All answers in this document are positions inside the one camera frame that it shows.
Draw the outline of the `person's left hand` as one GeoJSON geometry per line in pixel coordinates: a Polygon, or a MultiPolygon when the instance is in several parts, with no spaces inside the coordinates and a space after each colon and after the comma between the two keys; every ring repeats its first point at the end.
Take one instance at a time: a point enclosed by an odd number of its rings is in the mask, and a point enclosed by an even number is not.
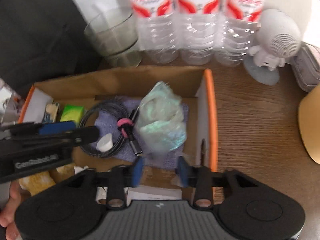
{"type": "Polygon", "coordinates": [[[1,211],[1,226],[5,228],[5,239],[16,240],[19,232],[14,217],[23,199],[22,189],[18,181],[11,182],[9,193],[9,200],[3,211],[1,211]]]}

